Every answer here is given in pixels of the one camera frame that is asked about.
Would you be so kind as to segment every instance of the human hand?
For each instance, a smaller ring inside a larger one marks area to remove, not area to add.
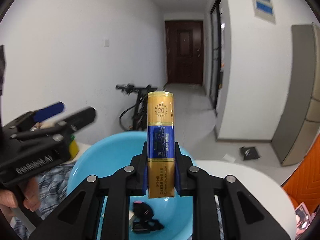
[[[41,205],[41,202],[39,200],[39,186],[38,186],[38,182],[36,181],[36,178],[32,178],[29,180],[23,194],[26,197],[26,199],[23,201],[23,205],[25,206],[25,208],[31,210],[32,212],[36,211]],[[18,207],[18,201],[15,195],[9,190],[1,189],[0,190],[0,209],[9,222],[14,216],[10,208],[17,208],[17,207]]]

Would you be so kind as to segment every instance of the white table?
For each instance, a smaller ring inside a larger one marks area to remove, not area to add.
[[[77,143],[79,153],[74,162],[90,147],[88,144]],[[291,240],[296,236],[296,216],[291,200],[286,192],[270,177],[253,168],[222,161],[195,160],[196,165],[210,175],[224,178],[234,175],[278,221],[288,233]]]

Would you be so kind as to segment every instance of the metal screw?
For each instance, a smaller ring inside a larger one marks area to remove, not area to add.
[[[97,180],[97,177],[94,175],[90,175],[89,177],[87,177],[87,181],[90,183],[93,183]]]
[[[63,140],[63,136],[58,133],[52,136],[52,139],[55,140],[56,142],[61,142]]]
[[[126,171],[126,172],[132,172],[132,171],[134,171],[134,167],[131,166],[131,165],[125,166],[125,167],[124,167],[124,171]]]
[[[191,172],[198,172],[199,171],[199,168],[197,166],[190,166],[189,170]]]
[[[58,122],[58,125],[60,125],[60,126],[64,126],[64,125],[66,125],[67,123],[65,122],[65,121],[61,121],[61,122]]]
[[[71,129],[72,129],[74,132],[77,131],[77,127],[75,127],[74,125],[71,125],[70,127],[71,127]]]
[[[235,178],[235,176],[228,175],[227,176],[227,181],[230,182],[230,183],[234,183],[236,181],[236,178]]]

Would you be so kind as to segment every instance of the orange chair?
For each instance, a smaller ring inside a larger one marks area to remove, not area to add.
[[[320,135],[283,189],[294,208],[304,202],[312,213],[320,204]]]

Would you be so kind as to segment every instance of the gray floor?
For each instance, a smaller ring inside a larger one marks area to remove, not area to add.
[[[255,168],[282,184],[298,165],[281,167],[269,143],[216,142],[213,133],[215,114],[204,90],[199,86],[169,84],[166,90],[174,94],[175,139],[196,160],[224,160]],[[255,146],[260,158],[242,161],[240,147]]]

